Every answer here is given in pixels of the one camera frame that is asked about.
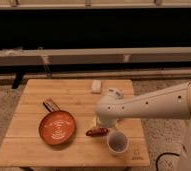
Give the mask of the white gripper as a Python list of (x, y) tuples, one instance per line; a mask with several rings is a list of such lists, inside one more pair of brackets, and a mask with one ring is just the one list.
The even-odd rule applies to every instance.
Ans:
[(92, 119), (92, 128), (100, 127), (100, 128), (108, 128), (111, 130), (120, 130), (119, 125), (117, 122), (115, 123), (103, 123), (103, 122), (97, 122), (97, 117), (93, 117)]

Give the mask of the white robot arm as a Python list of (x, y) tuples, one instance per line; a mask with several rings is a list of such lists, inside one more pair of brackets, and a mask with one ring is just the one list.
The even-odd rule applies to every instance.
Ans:
[(191, 81), (124, 99), (119, 89), (110, 88), (95, 107), (97, 122), (112, 127), (120, 118), (187, 119), (177, 171), (191, 171)]

